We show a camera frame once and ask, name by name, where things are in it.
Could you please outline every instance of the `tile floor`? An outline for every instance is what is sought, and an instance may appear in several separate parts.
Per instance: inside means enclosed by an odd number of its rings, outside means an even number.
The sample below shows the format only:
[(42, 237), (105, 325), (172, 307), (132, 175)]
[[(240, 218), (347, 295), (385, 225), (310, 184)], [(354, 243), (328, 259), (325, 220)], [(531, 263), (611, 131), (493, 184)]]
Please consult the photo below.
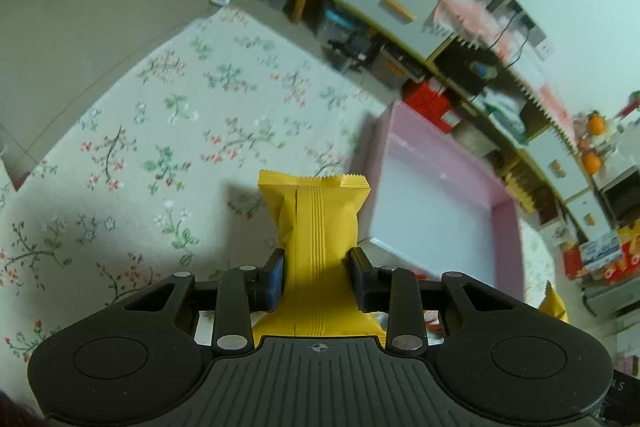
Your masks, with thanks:
[[(234, 3), (324, 58), (304, 25), (293, 25), (258, 0)], [(0, 142), (10, 175), (30, 171), (127, 70), (191, 20), (215, 10), (208, 0), (0, 0)], [(351, 78), (383, 102), (395, 97), (369, 75)], [(606, 337), (614, 325), (587, 313), (577, 287), (558, 268), (559, 292), (572, 321), (611, 350)]]

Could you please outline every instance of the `yellow package tip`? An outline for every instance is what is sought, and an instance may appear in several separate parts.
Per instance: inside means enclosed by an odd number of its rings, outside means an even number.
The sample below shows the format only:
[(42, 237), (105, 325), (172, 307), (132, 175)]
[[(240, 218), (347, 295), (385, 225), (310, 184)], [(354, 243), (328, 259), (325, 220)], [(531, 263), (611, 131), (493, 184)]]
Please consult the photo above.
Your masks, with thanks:
[(546, 282), (545, 298), (542, 299), (538, 309), (546, 315), (551, 315), (556, 319), (560, 319), (563, 322), (569, 323), (569, 315), (566, 312), (564, 301), (558, 295), (558, 292), (551, 286), (551, 282)]
[(258, 187), (285, 250), (278, 309), (254, 327), (286, 337), (378, 336), (380, 325), (359, 311), (345, 263), (358, 239), (357, 213), (369, 195), (364, 176), (298, 177), (260, 171)]

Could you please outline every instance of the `white wall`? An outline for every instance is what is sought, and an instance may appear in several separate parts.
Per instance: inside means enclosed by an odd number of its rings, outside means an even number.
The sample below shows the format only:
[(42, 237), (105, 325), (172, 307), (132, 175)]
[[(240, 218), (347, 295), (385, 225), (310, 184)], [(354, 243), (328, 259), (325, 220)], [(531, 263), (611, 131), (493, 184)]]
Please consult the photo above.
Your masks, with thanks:
[(570, 112), (612, 116), (640, 89), (640, 0), (518, 0), (552, 41), (550, 83)]

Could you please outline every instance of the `orange fruit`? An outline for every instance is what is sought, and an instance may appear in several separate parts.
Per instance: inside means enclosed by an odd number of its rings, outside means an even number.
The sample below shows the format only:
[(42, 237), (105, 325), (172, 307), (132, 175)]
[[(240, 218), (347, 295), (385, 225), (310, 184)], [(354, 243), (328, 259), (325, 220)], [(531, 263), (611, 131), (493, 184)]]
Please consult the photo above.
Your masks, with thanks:
[(589, 152), (582, 156), (582, 165), (584, 165), (589, 175), (593, 176), (602, 167), (602, 160), (597, 154)]
[(587, 127), (589, 128), (589, 132), (593, 136), (597, 136), (598, 134), (602, 134), (605, 132), (607, 128), (607, 122), (599, 112), (592, 112), (589, 115), (589, 120), (587, 120)]

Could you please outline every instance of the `metal screw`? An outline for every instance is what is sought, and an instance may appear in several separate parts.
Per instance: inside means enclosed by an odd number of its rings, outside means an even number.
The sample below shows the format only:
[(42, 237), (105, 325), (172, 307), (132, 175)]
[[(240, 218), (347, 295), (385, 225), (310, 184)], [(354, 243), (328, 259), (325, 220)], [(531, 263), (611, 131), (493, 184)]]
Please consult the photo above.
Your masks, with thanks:
[(248, 343), (248, 340), (242, 335), (224, 335), (217, 342), (218, 347), (229, 350), (242, 349)]
[(394, 347), (403, 351), (414, 351), (422, 347), (422, 339), (415, 335), (398, 335), (391, 341)]

